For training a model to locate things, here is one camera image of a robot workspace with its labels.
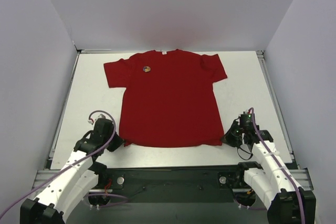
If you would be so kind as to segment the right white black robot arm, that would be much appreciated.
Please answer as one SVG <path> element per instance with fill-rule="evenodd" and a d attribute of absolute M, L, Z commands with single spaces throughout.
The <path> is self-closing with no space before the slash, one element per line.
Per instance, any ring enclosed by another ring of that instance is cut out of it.
<path fill-rule="evenodd" d="M 245 159 L 237 165 L 235 174 L 221 175 L 219 182 L 230 190 L 249 186 L 263 203 L 269 223 L 314 223 L 316 197 L 294 178 L 280 157 L 273 138 L 256 124 L 254 108 L 234 119 L 223 142 L 247 153 L 256 161 Z"/>

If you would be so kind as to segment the red cloth garment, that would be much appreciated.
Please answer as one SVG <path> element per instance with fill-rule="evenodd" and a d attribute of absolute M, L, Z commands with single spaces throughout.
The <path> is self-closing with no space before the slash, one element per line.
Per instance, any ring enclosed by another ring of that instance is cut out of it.
<path fill-rule="evenodd" d="M 219 55 L 152 50 L 103 67 L 109 88 L 125 89 L 119 134 L 126 145 L 221 145 L 224 130 L 213 85 L 227 74 Z"/>

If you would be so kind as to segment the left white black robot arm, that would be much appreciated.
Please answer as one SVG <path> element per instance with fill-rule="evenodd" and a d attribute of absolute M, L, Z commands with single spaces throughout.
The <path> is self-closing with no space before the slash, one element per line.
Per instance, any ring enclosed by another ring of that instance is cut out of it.
<path fill-rule="evenodd" d="M 93 130 L 76 142 L 63 168 L 45 182 L 45 189 L 22 203 L 19 222 L 66 223 L 88 192 L 108 181 L 107 166 L 97 162 L 97 158 L 106 149 L 114 151 L 122 143 L 114 120 L 97 119 Z"/>

